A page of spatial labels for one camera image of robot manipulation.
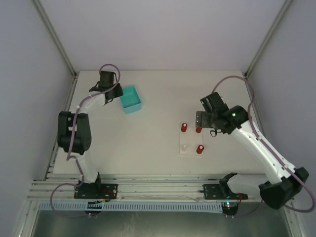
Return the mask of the long red spring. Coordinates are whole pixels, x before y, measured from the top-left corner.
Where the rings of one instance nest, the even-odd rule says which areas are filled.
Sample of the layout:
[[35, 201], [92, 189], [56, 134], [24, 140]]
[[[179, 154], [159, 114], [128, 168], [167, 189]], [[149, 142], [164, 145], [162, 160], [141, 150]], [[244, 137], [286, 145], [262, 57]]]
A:
[[182, 123], [180, 131], [182, 133], [185, 133], [187, 131], [187, 129], [188, 129], [188, 125], [186, 123]]

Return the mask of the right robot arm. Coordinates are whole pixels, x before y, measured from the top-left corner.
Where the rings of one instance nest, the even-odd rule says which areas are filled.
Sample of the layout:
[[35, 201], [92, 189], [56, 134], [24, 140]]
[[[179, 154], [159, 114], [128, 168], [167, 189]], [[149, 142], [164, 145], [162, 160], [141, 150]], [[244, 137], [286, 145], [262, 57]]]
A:
[[242, 106], [229, 108], [217, 93], [200, 100], [204, 110], [196, 112], [196, 127], [209, 128], [212, 137], [228, 134], [240, 142], [256, 159], [265, 176], [230, 173], [220, 180], [224, 195], [245, 194], [261, 198], [278, 210], [295, 197], [309, 177], [304, 167], [296, 168], [262, 135]]

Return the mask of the short red spring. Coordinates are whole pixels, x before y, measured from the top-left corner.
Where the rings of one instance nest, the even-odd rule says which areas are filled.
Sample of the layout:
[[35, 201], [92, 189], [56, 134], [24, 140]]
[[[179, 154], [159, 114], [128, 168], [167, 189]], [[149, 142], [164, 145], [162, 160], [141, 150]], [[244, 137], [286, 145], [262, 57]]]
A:
[[202, 154], [203, 153], [203, 150], [204, 150], [204, 146], [203, 145], [199, 145], [196, 149], [196, 153], [197, 154]]

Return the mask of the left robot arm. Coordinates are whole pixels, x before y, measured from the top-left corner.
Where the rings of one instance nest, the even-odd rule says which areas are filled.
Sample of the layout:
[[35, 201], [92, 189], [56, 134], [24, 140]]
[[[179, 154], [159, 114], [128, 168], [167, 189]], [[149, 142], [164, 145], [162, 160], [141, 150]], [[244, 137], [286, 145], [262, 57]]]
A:
[[75, 110], [59, 113], [57, 144], [67, 153], [66, 160], [72, 159], [79, 171], [78, 184], [74, 185], [74, 198], [109, 201], [114, 198], [113, 191], [102, 184], [89, 153], [92, 144], [89, 115], [121, 97], [123, 90], [119, 83], [119, 72], [100, 71], [99, 76], [99, 81], [90, 88], [89, 95]]

